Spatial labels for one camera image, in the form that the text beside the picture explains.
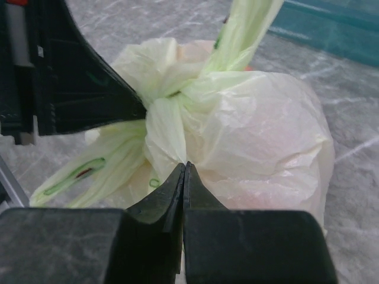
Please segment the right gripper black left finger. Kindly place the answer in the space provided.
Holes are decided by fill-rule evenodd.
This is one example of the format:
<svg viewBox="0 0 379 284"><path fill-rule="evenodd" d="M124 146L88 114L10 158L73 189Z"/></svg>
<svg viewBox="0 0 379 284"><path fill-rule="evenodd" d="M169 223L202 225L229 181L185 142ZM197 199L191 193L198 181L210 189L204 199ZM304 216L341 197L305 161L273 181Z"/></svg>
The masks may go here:
<svg viewBox="0 0 379 284"><path fill-rule="evenodd" d="M174 283L181 267L184 172L177 165L126 210L6 210L1 282Z"/></svg>

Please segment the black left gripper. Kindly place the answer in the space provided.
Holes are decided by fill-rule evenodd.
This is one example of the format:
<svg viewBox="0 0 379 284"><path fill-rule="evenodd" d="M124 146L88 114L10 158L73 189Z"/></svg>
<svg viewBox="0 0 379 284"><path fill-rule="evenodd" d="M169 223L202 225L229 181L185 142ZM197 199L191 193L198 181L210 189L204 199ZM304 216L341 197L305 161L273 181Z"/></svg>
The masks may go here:
<svg viewBox="0 0 379 284"><path fill-rule="evenodd" d="M145 118L134 89L84 39L65 1L36 1L35 15L37 43L33 1L1 1L1 135L34 143L35 66L40 135Z"/></svg>

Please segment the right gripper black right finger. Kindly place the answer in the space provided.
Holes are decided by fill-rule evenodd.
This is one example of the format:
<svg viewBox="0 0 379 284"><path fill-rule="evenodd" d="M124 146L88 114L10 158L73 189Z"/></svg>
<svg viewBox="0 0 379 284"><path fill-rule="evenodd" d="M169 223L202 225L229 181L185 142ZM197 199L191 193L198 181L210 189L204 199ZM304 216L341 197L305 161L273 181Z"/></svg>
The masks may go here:
<svg viewBox="0 0 379 284"><path fill-rule="evenodd" d="M323 231L305 211L227 209L192 163L184 177L188 283L336 283Z"/></svg>

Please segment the green plastic bag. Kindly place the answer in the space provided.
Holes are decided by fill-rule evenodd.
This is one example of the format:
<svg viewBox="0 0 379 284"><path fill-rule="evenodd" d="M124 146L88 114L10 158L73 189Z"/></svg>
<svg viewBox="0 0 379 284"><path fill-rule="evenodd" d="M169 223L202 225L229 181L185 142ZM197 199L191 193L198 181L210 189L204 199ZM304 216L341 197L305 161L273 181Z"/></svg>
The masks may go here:
<svg viewBox="0 0 379 284"><path fill-rule="evenodd" d="M295 209L324 222L335 151L315 92L297 78L248 71L281 1L234 1L216 41L131 44L113 62L145 119L86 132L87 148L30 198L43 206L88 176L71 208L127 208L179 163L193 163L230 209Z"/></svg>

